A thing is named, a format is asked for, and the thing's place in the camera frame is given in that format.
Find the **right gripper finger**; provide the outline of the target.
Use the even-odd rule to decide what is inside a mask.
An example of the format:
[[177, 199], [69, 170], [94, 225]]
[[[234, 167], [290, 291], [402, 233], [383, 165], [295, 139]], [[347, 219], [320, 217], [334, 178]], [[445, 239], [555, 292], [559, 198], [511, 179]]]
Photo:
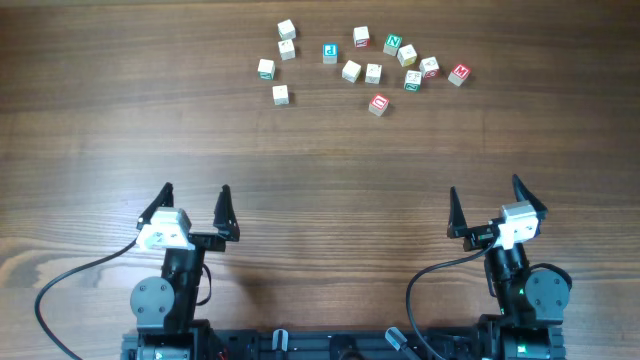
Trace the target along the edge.
[[528, 201], [536, 211], [538, 219], [545, 220], [548, 214], [548, 208], [532, 192], [528, 190], [528, 188], [524, 185], [517, 174], [514, 174], [512, 176], [512, 185], [516, 200], [518, 202]]
[[450, 211], [447, 226], [447, 236], [451, 239], [466, 237], [468, 234], [467, 222], [460, 203], [456, 188], [450, 188]]

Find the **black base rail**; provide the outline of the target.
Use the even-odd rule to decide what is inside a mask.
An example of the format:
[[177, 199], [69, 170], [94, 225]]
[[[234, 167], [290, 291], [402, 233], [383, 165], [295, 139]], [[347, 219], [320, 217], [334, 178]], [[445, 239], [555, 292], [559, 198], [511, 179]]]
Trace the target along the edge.
[[[551, 359], [567, 357], [558, 328], [503, 329], [435, 328], [424, 338], [445, 359]], [[122, 359], [430, 359], [418, 337], [393, 330], [271, 333], [256, 330], [216, 331], [207, 337], [192, 335], [126, 335]]]

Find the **wooden block red G side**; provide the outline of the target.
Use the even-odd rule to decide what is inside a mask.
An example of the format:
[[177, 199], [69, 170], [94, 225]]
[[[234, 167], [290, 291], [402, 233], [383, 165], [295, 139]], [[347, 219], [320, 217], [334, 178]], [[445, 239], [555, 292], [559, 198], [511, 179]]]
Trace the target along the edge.
[[440, 72], [440, 66], [435, 56], [422, 59], [419, 69], [423, 79], [436, 77]]

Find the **wooden block with drawing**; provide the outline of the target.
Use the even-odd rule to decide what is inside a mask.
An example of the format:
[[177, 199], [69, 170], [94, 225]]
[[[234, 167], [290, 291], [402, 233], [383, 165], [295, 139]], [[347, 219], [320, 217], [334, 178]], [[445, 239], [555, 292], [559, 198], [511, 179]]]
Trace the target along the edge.
[[278, 49], [282, 61], [290, 60], [296, 57], [295, 46], [292, 39], [279, 41]]

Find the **wooden block green Z side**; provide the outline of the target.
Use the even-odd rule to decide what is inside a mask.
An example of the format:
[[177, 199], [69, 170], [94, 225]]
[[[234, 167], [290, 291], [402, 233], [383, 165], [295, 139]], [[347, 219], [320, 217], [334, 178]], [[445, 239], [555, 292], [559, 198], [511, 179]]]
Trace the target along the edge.
[[410, 92], [418, 92], [421, 87], [422, 74], [420, 71], [408, 70], [405, 75], [404, 89]]

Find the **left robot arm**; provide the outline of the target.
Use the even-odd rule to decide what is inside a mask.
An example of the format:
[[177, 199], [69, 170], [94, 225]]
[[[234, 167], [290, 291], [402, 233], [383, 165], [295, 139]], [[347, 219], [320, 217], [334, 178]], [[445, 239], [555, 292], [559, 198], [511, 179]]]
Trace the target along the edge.
[[121, 357], [143, 359], [222, 359], [224, 346], [210, 322], [197, 320], [195, 310], [211, 297], [198, 298], [202, 276], [211, 271], [205, 253], [223, 252], [240, 240], [231, 189], [223, 185], [214, 210], [214, 233], [193, 232], [182, 208], [174, 206], [173, 185], [167, 182], [141, 213], [136, 244], [142, 250], [163, 249], [159, 276], [141, 280], [133, 288], [130, 307], [136, 332], [123, 337]]

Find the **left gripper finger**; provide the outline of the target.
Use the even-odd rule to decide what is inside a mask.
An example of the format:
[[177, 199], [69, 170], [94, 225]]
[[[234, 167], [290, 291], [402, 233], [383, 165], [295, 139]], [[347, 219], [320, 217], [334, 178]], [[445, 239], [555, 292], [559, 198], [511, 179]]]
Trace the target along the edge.
[[218, 230], [218, 235], [226, 241], [240, 240], [240, 228], [233, 208], [231, 189], [227, 184], [222, 186], [218, 195], [213, 226]]
[[138, 217], [136, 229], [141, 230], [144, 225], [151, 223], [151, 218], [155, 211], [160, 207], [173, 207], [174, 195], [173, 184], [166, 182], [156, 198], [149, 204], [149, 206]]

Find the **blue letter P block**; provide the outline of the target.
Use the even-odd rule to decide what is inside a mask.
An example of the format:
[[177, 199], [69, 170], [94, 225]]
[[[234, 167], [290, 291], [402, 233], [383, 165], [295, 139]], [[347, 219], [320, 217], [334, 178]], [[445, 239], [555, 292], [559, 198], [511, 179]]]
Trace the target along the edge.
[[324, 64], [336, 64], [338, 62], [338, 47], [335, 43], [326, 43], [322, 46]]

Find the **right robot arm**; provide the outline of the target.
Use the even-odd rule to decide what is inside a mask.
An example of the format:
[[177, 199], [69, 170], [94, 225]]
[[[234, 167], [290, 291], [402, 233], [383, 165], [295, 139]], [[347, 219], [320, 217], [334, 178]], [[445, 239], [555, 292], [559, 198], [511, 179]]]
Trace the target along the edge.
[[504, 205], [486, 225], [467, 225], [457, 194], [450, 190], [447, 236], [462, 238], [469, 252], [480, 250], [489, 292], [498, 315], [483, 315], [468, 328], [444, 336], [447, 359], [540, 359], [567, 356], [561, 325], [572, 278], [549, 264], [532, 265], [524, 243], [540, 235], [547, 207], [514, 175], [516, 201]]

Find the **plain wooden block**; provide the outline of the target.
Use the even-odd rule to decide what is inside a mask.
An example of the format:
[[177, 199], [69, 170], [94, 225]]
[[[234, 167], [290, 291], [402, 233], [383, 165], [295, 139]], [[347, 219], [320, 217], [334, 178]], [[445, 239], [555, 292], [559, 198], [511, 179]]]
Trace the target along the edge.
[[279, 22], [277, 30], [282, 40], [292, 40], [296, 37], [296, 28], [291, 19]]
[[351, 83], [355, 83], [361, 73], [362, 70], [362, 66], [352, 60], [348, 60], [342, 71], [341, 71], [341, 76], [343, 79], [351, 82]]
[[289, 92], [286, 85], [273, 86], [272, 95], [275, 105], [287, 105], [289, 103]]

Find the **wooden block yellow side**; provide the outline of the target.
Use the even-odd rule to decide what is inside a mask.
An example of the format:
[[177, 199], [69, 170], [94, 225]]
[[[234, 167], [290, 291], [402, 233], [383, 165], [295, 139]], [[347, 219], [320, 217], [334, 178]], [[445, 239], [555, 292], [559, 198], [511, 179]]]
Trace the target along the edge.
[[417, 52], [412, 44], [402, 46], [398, 49], [397, 59], [402, 67], [407, 67], [416, 62]]

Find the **wooden block picture top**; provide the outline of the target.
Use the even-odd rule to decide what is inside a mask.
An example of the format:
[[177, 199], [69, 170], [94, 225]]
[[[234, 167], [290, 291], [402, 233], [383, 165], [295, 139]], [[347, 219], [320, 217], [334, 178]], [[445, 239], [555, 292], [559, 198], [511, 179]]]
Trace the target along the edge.
[[382, 66], [380, 64], [368, 64], [365, 74], [365, 82], [368, 84], [379, 84], [381, 81]]

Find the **green letter N block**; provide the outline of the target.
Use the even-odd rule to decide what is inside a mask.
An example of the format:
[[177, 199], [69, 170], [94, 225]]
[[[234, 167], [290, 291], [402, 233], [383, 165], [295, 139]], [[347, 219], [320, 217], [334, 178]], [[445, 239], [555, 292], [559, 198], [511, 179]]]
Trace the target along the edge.
[[383, 52], [390, 56], [396, 56], [402, 43], [402, 37], [389, 34], [384, 42]]

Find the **red letter U block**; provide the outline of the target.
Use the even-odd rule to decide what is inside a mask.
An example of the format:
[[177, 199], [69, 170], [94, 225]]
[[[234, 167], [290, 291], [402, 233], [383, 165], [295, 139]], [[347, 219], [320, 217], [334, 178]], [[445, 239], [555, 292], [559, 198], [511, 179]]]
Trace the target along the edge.
[[369, 111], [380, 117], [388, 108], [390, 100], [382, 94], [376, 94], [369, 102]]

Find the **red letter M block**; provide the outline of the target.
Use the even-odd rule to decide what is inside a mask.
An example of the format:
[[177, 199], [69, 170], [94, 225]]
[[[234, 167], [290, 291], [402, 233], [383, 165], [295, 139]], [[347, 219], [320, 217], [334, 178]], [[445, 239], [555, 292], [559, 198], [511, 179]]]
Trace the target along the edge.
[[448, 81], [460, 87], [471, 74], [471, 69], [464, 64], [457, 64], [450, 72]]

